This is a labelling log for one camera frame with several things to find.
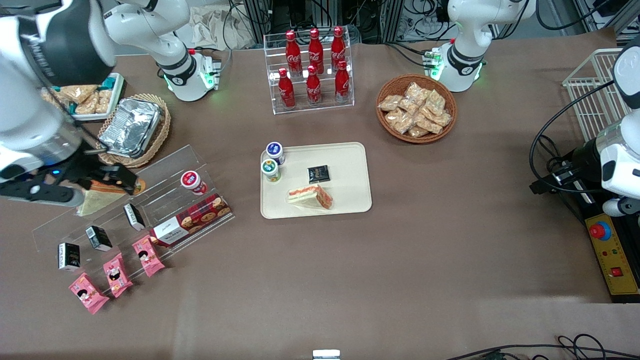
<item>coca-cola bottle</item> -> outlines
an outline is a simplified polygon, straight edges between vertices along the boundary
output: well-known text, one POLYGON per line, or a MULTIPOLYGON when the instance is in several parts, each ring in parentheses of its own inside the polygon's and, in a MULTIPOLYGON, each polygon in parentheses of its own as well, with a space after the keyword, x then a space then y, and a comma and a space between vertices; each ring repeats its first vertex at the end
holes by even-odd
POLYGON ((293 83, 291 79, 287 77, 287 69, 281 67, 278 69, 280 73, 280 80, 278 81, 278 88, 280 89, 280 97, 284 108, 291 110, 296 107, 296 96, 293 94, 293 83))
POLYGON ((331 69, 335 73, 338 61, 344 60, 344 39, 342 26, 333 28, 333 42, 331 43, 331 69))
POLYGON ((307 70, 309 71, 309 77, 307 78, 307 99, 309 99, 309 106, 315 108, 322 102, 320 79, 318 79, 315 66, 309 65, 307 70))
POLYGON ((324 73, 323 50, 320 44, 320 30, 313 28, 310 32, 311 42, 309 43, 309 63, 316 67, 317 73, 324 73))
POLYGON ((349 101, 349 73, 347 62, 338 61, 338 72, 335 73, 335 100, 337 102, 349 101))
POLYGON ((302 59, 300 59, 300 46, 296 42, 296 33, 293 30, 287 31, 287 47, 285 54, 287 55, 287 63, 289 64, 289 72, 292 78, 302 77, 302 59))

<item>brown table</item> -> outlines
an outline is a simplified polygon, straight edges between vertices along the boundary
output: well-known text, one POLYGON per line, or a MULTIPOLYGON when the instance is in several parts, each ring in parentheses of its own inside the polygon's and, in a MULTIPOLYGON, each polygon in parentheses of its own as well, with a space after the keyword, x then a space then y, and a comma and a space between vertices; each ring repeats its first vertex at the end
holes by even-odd
MULTIPOLYGON (((127 94, 171 109, 158 158, 190 143, 236 219, 92 316, 31 239, 61 209, 2 200, 0 356, 282 360, 339 348, 344 359, 445 359, 579 332, 640 352, 640 306, 608 304, 578 221, 528 189, 532 138, 568 101, 560 82, 613 46, 611 31, 495 42, 482 78, 456 94, 456 127, 431 145, 378 124, 382 84, 419 71, 382 45, 354 47, 355 107, 277 117, 262 51, 234 53, 221 90, 194 103, 168 92, 148 56, 120 58, 127 94), (262 218, 259 154, 271 140, 363 143, 372 209, 262 218)), ((562 151, 580 138, 569 117, 549 135, 562 151)))

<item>woven bread basket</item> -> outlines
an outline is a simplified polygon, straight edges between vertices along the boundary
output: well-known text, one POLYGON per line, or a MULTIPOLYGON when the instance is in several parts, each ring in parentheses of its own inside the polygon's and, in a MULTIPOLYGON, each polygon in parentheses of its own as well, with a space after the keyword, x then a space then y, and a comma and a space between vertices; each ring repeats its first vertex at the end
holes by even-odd
POLYGON ((396 138, 411 143, 429 143, 441 139, 446 134, 448 134, 449 131, 451 131, 453 125, 455 125, 456 123, 456 118, 458 117, 458 107, 456 106, 456 100, 454 99, 453 94, 443 84, 435 81, 434 79, 431 79, 426 75, 405 74, 387 81, 387 83, 382 86, 382 89, 380 89, 380 92, 378 93, 378 99, 376 101, 376 113, 378 114, 378 120, 380 121, 380 124, 396 138), (385 119, 386 113, 380 110, 380 108, 378 107, 378 104, 381 103, 382 100, 384 100, 389 95, 404 96, 404 92, 409 87, 409 84, 412 81, 420 85, 420 87, 422 88, 428 90, 435 89, 438 93, 440 93, 440 95, 442 95, 442 97, 444 97, 444 108, 451 115, 451 122, 449 123, 449 125, 445 126, 442 129, 442 132, 440 134, 429 133, 419 138, 412 138, 408 135, 400 134, 393 130, 391 126, 389 126, 389 123, 385 119))
MULTIPOLYGON (((160 118, 160 122, 157 125, 156 131, 151 137, 149 141, 149 145, 147 147, 147 151, 137 159, 125 158, 123 156, 117 156, 113 154, 102 153, 100 154, 100 159, 102 159, 105 163, 109 165, 113 165, 115 163, 121 163, 125 167, 128 168, 136 168, 141 167, 142 165, 148 163, 158 152, 160 146, 162 146, 163 142, 166 140, 166 137, 169 135, 169 127, 171 125, 171 114, 169 114, 169 109, 166 107, 166 103, 164 100, 160 99, 158 96, 151 94, 138 94, 134 96, 130 96, 132 99, 144 100, 149 102, 154 102, 160 105, 160 108, 163 110, 162 117, 160 118)), ((118 107, 113 110, 109 117, 102 125, 98 136, 102 135, 107 127, 109 127, 113 117, 115 116, 116 111, 118 111, 118 107)))

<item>white plate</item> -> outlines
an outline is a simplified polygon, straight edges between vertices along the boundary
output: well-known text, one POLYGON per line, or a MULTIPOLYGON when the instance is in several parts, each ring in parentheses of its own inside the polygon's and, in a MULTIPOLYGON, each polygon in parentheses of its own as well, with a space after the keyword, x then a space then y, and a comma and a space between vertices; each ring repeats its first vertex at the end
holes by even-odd
MULTIPOLYGON (((282 177, 277 183, 270 183, 260 173, 260 212, 265 218, 364 213, 371 209, 367 153, 361 143, 285 147, 284 154, 284 165, 280 167, 282 177), (333 197, 331 209, 300 208, 288 204, 289 190, 309 185, 307 169, 322 165, 329 168, 331 181, 320 183, 320 186, 333 197)), ((263 151, 260 161, 267 158, 263 151)))

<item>pink snack pouch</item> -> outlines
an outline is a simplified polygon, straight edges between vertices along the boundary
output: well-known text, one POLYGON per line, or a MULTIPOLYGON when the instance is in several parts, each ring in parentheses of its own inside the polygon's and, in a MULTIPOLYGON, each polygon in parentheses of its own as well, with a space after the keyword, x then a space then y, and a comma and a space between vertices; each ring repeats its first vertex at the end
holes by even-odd
POLYGON ((111 261, 104 264, 102 269, 104 270, 104 274, 107 275, 107 280, 109 281, 109 287, 111 288, 113 296, 119 297, 126 288, 133 285, 127 277, 127 274, 124 272, 122 253, 119 253, 111 261))
POLYGON ((95 286, 91 283, 89 275, 84 272, 76 281, 74 281, 73 284, 71 284, 71 286, 69 286, 69 290, 76 294, 82 302, 82 305, 84 305, 92 315, 95 314, 104 305, 104 303, 107 302, 107 300, 109 300, 108 297, 96 290, 95 286))
POLYGON ((138 240, 133 244, 133 249, 140 258, 142 268, 145 269, 147 276, 155 274, 158 270, 164 268, 164 265, 158 259, 154 244, 151 243, 151 235, 138 240))

